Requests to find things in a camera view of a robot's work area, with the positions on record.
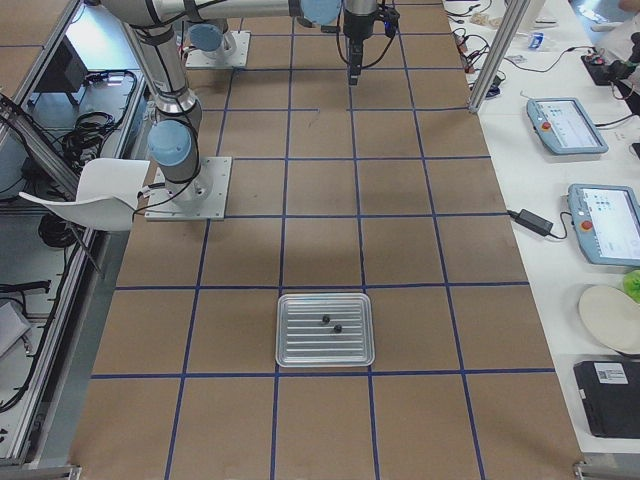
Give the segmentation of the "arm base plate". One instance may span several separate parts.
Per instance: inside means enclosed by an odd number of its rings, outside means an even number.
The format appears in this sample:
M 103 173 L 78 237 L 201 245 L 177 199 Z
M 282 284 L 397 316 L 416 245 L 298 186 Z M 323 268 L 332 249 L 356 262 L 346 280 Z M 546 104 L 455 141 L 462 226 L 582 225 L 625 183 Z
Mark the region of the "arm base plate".
M 201 157 L 199 175 L 176 197 L 181 186 L 169 182 L 150 193 L 151 207 L 144 210 L 149 221 L 195 221 L 225 218 L 231 157 Z
M 248 60 L 250 31 L 221 33 L 212 25 L 195 25 L 189 30 L 193 48 L 186 67 L 192 70 L 245 68 Z

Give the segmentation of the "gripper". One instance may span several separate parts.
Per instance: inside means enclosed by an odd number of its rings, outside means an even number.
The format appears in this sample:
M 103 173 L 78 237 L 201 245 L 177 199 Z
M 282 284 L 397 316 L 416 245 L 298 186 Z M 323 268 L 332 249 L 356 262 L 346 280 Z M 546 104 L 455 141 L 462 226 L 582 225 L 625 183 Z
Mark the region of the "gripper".
M 376 19 L 375 0 L 344 0 L 344 28 L 348 40 L 348 83 L 358 84 L 362 70 L 362 43 L 373 34 Z

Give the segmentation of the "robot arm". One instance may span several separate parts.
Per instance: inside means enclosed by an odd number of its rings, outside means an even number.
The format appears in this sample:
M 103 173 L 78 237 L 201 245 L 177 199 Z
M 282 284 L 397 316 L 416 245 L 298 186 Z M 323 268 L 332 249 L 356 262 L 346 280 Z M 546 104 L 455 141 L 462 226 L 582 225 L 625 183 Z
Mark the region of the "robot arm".
M 177 139 L 186 141 L 175 154 L 152 154 L 164 175 L 168 200 L 184 205 L 203 201 L 213 180 L 204 172 L 199 157 L 202 110 L 177 50 L 175 22 L 186 19 L 196 29 L 213 28 L 216 34 L 203 40 L 216 52 L 228 37 L 224 29 L 229 18 L 291 17 L 327 26 L 343 16 L 348 80 L 355 85 L 364 68 L 364 42 L 372 36 L 382 11 L 375 1 L 105 1 L 103 5 L 132 35 L 136 59 L 154 87 L 160 121 L 151 130 L 148 143 L 167 140 L 173 146 Z
M 206 55 L 230 56 L 237 50 L 233 35 L 225 20 L 210 23 L 194 23 L 189 26 L 191 45 Z

